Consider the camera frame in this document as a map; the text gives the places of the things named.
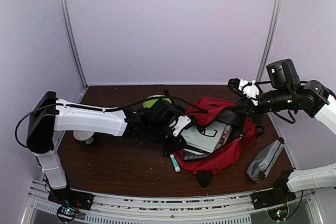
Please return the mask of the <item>white designer fate book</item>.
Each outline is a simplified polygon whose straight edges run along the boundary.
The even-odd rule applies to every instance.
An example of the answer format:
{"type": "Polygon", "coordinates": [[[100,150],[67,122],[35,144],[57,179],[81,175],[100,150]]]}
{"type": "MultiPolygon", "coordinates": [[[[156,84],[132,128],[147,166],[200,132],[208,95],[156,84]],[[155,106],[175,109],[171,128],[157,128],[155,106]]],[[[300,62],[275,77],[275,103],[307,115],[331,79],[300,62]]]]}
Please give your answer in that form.
{"type": "Polygon", "coordinates": [[[218,149],[218,148],[220,148],[220,147],[222,147],[222,146],[224,146],[226,144],[231,131],[232,131],[232,126],[231,125],[230,126],[226,126],[224,128],[223,133],[222,133],[222,135],[221,135],[221,137],[220,137],[220,139],[219,139],[219,141],[218,141],[215,149],[218,149]]]}

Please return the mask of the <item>red backpack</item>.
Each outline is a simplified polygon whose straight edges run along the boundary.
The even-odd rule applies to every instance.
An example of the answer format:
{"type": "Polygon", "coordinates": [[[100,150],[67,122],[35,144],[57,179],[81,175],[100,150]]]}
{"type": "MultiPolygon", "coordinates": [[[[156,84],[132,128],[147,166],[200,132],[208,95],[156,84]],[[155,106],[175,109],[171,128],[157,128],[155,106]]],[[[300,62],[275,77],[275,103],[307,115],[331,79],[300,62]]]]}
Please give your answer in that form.
{"type": "Polygon", "coordinates": [[[265,131],[263,125],[255,124],[250,117],[233,113],[230,110],[230,107],[233,105],[233,102],[227,100],[201,97],[186,111],[187,115],[195,117],[195,126],[207,127],[214,121],[232,125],[232,131],[226,144],[213,151],[206,158],[195,162],[183,161],[183,149],[207,153],[189,145],[174,153],[179,166],[184,170],[192,172],[202,188],[207,187],[212,182],[213,175],[234,165],[265,131]]]}

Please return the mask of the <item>grey G book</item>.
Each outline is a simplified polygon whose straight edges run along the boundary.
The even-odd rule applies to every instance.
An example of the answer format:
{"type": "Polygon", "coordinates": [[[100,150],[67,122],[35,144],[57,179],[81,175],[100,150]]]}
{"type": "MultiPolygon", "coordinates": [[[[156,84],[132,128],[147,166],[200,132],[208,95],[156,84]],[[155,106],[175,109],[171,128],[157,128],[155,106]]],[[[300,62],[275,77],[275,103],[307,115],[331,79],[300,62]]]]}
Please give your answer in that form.
{"type": "Polygon", "coordinates": [[[187,145],[198,150],[212,153],[223,133],[226,124],[220,121],[214,121],[207,127],[192,126],[188,130],[184,130],[181,136],[185,139],[187,145]]]}

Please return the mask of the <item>grey pencil case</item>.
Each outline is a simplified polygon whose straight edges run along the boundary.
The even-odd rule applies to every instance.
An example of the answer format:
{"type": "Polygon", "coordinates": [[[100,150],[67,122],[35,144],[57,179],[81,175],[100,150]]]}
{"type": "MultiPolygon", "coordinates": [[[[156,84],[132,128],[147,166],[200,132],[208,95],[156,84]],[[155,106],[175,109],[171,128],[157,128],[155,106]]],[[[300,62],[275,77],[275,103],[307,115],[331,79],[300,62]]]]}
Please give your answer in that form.
{"type": "Polygon", "coordinates": [[[267,178],[284,148],[284,143],[284,139],[280,137],[256,155],[246,170],[252,181],[259,184],[267,178]]]}

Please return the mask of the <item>grey ianra magazine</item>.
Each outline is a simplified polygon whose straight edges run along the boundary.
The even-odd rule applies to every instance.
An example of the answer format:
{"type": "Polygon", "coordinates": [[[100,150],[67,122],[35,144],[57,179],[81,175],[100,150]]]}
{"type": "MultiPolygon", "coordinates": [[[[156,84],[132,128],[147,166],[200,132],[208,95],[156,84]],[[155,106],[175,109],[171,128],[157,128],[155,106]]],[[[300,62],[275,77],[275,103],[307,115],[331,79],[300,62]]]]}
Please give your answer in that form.
{"type": "Polygon", "coordinates": [[[182,159],[185,162],[195,162],[210,156],[210,153],[200,153],[193,150],[183,149],[182,159]]]}

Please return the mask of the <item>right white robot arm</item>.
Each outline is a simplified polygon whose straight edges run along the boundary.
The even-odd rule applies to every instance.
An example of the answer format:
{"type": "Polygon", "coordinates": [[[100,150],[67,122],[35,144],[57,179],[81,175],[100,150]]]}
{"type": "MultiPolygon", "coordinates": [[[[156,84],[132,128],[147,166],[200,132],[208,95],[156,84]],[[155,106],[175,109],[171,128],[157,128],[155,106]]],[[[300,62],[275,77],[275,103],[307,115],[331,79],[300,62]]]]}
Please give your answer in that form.
{"type": "MultiPolygon", "coordinates": [[[[232,78],[228,88],[240,96],[232,111],[252,118],[264,113],[286,110],[290,118],[282,120],[294,124],[293,117],[302,110],[311,118],[322,123],[332,133],[335,132],[335,94],[317,80],[301,81],[291,59],[278,60],[266,67],[268,83],[272,90],[263,92],[262,82],[232,78]]],[[[279,204],[289,196],[304,190],[335,187],[335,164],[329,164],[306,170],[286,170],[276,181],[276,187],[269,192],[272,203],[279,204]]]]}

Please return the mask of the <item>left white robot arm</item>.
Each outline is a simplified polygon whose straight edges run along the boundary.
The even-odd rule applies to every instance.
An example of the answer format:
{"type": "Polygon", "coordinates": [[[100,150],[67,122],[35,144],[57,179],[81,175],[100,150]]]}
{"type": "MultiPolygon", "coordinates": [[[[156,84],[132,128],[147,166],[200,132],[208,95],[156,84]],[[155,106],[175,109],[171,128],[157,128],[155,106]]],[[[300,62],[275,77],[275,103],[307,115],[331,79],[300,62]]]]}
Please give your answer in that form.
{"type": "Polygon", "coordinates": [[[115,137],[150,139],[162,143],[172,154],[184,142],[181,133],[191,119],[180,111],[170,96],[152,98],[149,108],[134,109],[134,105],[118,108],[82,105],[59,99],[48,91],[35,109],[24,115],[19,127],[29,119],[26,142],[18,144],[29,149],[44,172],[51,194],[64,205],[71,205],[76,197],[60,162],[53,139],[55,132],[73,131],[77,141],[85,142],[96,133],[115,137]]]}

